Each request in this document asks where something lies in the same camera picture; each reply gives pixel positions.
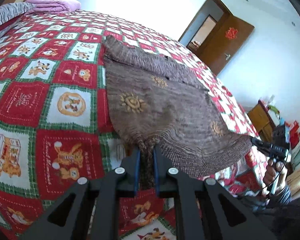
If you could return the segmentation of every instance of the door handle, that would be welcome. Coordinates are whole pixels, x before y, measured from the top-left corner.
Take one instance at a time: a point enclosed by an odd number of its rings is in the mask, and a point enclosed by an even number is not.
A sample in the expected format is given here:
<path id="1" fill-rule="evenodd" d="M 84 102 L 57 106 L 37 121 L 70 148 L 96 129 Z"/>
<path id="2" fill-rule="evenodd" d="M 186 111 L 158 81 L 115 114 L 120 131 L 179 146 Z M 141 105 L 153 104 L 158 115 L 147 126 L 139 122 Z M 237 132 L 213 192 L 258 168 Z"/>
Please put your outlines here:
<path id="1" fill-rule="evenodd" d="M 225 53 L 225 55 L 226 55 L 226 60 L 230 59 L 230 57 L 231 57 L 230 54 L 226 54 L 226 53 Z"/>

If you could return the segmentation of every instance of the human hand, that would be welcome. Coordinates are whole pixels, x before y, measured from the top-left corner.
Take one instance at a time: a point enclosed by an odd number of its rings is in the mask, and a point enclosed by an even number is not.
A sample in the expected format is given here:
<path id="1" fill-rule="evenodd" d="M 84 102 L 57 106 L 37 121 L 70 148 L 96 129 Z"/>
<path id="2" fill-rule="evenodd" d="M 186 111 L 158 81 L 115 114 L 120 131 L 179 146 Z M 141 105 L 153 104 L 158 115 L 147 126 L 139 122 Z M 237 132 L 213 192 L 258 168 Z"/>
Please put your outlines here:
<path id="1" fill-rule="evenodd" d="M 268 186 L 269 184 L 271 184 L 275 177 L 277 176 L 276 171 L 280 172 L 282 167 L 283 167 L 283 163 L 282 162 L 277 162 L 275 165 L 275 169 L 272 166 L 273 165 L 273 160 L 270 159 L 268 160 L 268 165 L 266 166 L 266 173 L 265 176 L 263 177 L 263 182 Z M 279 180 L 278 180 L 278 185 L 277 185 L 277 189 L 276 189 L 276 193 L 279 193 L 280 191 L 283 190 L 283 188 L 286 186 L 286 177 L 287 177 L 287 168 L 284 167 L 279 175 Z"/>

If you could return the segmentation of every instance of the door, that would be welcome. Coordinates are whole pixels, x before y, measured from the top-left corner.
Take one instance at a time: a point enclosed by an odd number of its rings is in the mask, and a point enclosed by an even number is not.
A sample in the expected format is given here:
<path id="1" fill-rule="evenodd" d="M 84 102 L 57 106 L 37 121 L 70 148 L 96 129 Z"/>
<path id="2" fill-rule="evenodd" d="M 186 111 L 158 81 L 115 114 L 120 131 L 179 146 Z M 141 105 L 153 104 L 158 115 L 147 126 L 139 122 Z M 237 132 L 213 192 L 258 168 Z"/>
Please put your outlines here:
<path id="1" fill-rule="evenodd" d="M 253 31 L 254 26 L 233 16 L 224 21 L 216 32 L 211 32 L 197 49 L 197 57 L 215 74 L 224 68 Z"/>

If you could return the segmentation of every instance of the black cable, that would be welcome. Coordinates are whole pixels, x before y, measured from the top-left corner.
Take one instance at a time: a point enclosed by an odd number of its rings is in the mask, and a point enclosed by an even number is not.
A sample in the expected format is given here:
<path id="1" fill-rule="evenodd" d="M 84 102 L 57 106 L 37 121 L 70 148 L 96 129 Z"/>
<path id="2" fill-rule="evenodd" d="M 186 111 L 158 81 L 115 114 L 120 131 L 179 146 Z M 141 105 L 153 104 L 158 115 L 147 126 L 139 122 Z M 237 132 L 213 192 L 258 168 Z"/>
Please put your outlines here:
<path id="1" fill-rule="evenodd" d="M 288 155 L 287 155 L 287 157 L 286 157 L 286 160 L 285 160 L 285 162 L 284 162 L 284 165 L 283 165 L 282 168 L 281 168 L 281 171 L 282 171 L 282 170 L 284 169 L 284 167 L 286 166 L 287 160 L 288 160 Z M 263 187 L 261 190 L 265 189 L 266 187 L 271 186 L 271 185 L 275 182 L 275 180 L 279 177 L 279 175 L 281 174 L 281 171 L 277 174 L 277 176 L 274 178 L 274 180 L 273 180 L 268 186 Z"/>

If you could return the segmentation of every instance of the silver screw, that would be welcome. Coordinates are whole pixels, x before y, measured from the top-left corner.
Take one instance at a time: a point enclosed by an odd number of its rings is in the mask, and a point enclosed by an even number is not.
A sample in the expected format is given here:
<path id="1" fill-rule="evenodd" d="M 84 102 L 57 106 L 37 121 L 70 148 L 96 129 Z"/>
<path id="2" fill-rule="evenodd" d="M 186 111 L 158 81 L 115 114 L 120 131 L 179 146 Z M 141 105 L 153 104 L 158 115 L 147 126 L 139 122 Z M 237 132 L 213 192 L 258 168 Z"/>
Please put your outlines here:
<path id="1" fill-rule="evenodd" d="M 116 169 L 114 170 L 114 172 L 115 172 L 116 174 L 124 174 L 125 171 L 126 171 L 126 170 L 125 170 L 123 167 L 118 167 L 118 168 L 116 168 Z"/>
<path id="2" fill-rule="evenodd" d="M 79 179 L 77 179 L 77 182 L 80 184 L 80 185 L 84 185 L 88 182 L 88 179 L 86 177 L 80 177 Z"/>
<path id="3" fill-rule="evenodd" d="M 179 170 L 177 168 L 170 168 L 168 169 L 168 172 L 171 174 L 171 175 L 175 175 L 179 172 Z"/>
<path id="4" fill-rule="evenodd" d="M 213 179 L 213 178 L 207 178 L 206 180 L 205 180 L 205 182 L 208 184 L 208 185 L 210 185 L 210 186 L 213 186 L 213 185 L 215 185 L 215 183 L 217 182 L 215 179 Z"/>

